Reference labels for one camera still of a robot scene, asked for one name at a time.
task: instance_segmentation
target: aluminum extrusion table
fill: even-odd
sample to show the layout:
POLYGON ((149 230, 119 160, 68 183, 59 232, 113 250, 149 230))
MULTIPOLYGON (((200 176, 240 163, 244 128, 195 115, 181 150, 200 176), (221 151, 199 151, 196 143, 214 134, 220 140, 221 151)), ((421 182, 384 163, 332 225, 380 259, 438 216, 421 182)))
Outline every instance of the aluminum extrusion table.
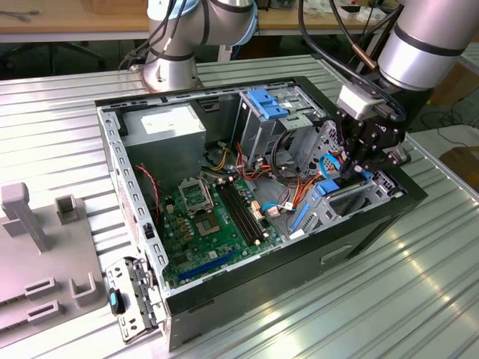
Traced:
MULTIPOLYGON (((309 56, 198 66, 205 85, 307 76, 335 99, 341 77, 309 56)), ((101 268, 133 255, 93 101, 144 93, 127 71, 0 82, 0 183, 31 206, 85 200, 101 268)), ((108 306, 0 350, 1 358, 449 358, 479 356, 478 196, 409 136, 404 170, 429 197, 365 253, 167 353, 161 334, 122 343, 108 306)))

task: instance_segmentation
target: metal bracket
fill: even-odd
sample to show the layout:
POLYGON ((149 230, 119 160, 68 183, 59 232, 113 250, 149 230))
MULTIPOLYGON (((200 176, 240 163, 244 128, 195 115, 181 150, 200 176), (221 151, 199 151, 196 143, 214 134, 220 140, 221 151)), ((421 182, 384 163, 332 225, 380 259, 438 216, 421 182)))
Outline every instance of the metal bracket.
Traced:
POLYGON ((153 285, 153 276, 145 260, 123 258, 109 266, 106 273, 109 286, 119 290, 125 303, 125 313, 118 316, 125 343, 131 343, 166 322, 168 316, 159 288, 153 285))

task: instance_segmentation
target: black plastic part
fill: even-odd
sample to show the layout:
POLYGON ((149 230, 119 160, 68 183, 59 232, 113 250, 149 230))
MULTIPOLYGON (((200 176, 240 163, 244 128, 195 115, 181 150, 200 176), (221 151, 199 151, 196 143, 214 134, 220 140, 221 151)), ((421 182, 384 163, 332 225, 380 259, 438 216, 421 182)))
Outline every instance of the black plastic part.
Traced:
POLYGON ((125 313, 125 304, 119 289, 110 288, 108 291, 108 302, 114 316, 125 313))
POLYGON ((155 236, 155 233, 153 232, 153 227, 150 223, 146 223, 143 225, 143 231, 147 239, 153 238, 155 236))

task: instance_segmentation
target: red wire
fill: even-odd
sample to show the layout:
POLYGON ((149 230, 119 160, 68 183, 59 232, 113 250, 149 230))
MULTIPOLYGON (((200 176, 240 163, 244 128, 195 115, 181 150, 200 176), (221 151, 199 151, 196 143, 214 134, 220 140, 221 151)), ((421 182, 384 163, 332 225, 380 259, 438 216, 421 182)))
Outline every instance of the red wire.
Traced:
POLYGON ((156 189, 156 181, 153 178, 153 176, 150 175, 150 172, 145 170, 142 166, 135 165, 136 168, 138 168, 140 171, 142 171, 144 174, 148 176, 148 178, 151 181, 151 185, 153 186, 153 189, 155 190, 155 198, 156 198, 156 224, 159 224, 159 195, 158 195, 158 189, 156 189))

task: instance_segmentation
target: floor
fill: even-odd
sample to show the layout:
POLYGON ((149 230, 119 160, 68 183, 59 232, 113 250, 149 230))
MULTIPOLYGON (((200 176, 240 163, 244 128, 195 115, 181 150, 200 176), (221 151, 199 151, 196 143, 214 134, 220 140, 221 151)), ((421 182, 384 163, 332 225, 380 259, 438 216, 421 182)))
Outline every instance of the floor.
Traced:
MULTIPOLYGON (((334 54, 337 58, 347 62, 351 57, 349 44, 341 36, 318 36, 315 40, 334 54)), ((134 49, 132 40, 122 41, 91 41, 84 44, 88 49, 101 54, 106 60, 105 70, 111 71, 118 68, 123 56, 134 49)), ((16 47, 16 44, 0 44, 0 54, 16 47)), ((304 55, 312 53, 301 37, 283 37, 278 50, 278 56, 304 55)), ((214 62, 217 59, 217 46, 202 46, 195 56, 197 62, 214 62)), ((31 77, 50 76, 49 51, 47 46, 42 46, 24 55, 16 55, 11 58, 14 69, 8 70, 0 65, 0 80, 3 79, 24 79, 31 77)), ((98 61, 85 55, 78 55, 66 49, 58 49, 55 53, 55 72, 57 75, 68 75, 73 73, 92 73, 100 70, 98 61)), ((450 126, 452 124, 479 125, 479 90, 454 106, 454 120, 444 113, 450 108, 437 108, 435 106, 424 106, 418 119, 412 123, 410 131, 424 131, 429 128, 450 126)))

